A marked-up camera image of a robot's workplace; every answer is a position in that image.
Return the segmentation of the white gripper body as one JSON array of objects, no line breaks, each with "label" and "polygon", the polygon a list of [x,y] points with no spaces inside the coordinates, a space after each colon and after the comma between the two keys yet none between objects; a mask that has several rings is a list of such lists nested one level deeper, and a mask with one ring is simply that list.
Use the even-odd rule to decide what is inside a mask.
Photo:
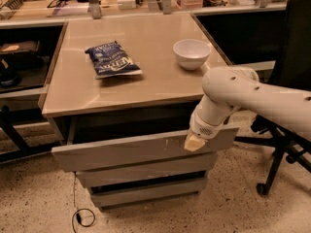
[{"label": "white gripper body", "polygon": [[205,140],[214,138],[223,128],[228,113],[195,109],[190,117],[190,130]]}]

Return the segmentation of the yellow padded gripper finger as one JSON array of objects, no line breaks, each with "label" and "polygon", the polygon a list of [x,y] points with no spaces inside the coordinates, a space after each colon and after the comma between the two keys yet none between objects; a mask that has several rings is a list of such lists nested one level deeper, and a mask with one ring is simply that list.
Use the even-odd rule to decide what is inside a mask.
[{"label": "yellow padded gripper finger", "polygon": [[184,148],[188,151],[196,151],[205,146],[206,141],[194,134],[191,130],[188,131]]}]

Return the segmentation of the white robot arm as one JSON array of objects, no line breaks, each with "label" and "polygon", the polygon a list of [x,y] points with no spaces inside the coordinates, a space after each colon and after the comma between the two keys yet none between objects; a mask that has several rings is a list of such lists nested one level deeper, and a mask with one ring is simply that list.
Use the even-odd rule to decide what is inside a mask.
[{"label": "white robot arm", "polygon": [[311,141],[310,91],[261,83],[251,68],[225,66],[207,69],[202,89],[203,97],[190,117],[186,150],[201,149],[241,108]]}]

